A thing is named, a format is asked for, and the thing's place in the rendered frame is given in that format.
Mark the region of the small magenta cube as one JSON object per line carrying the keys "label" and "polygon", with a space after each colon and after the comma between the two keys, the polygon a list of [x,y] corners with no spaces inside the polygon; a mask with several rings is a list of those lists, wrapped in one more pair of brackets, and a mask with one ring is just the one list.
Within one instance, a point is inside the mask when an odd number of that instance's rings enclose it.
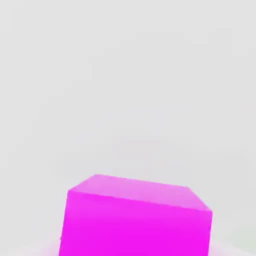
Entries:
{"label": "small magenta cube", "polygon": [[188,187],[95,174],[67,192],[58,256],[208,256],[212,217]]}

